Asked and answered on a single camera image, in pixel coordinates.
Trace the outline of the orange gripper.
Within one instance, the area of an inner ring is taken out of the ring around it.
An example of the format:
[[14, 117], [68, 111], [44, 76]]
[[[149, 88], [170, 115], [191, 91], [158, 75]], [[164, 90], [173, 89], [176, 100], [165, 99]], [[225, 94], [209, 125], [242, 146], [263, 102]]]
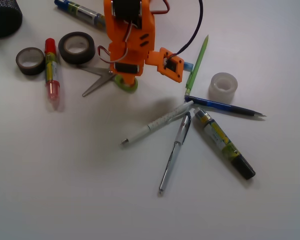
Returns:
[[135, 86], [145, 60], [155, 48], [155, 17], [149, 0], [105, 0], [106, 33], [111, 43], [110, 67], [123, 83]]

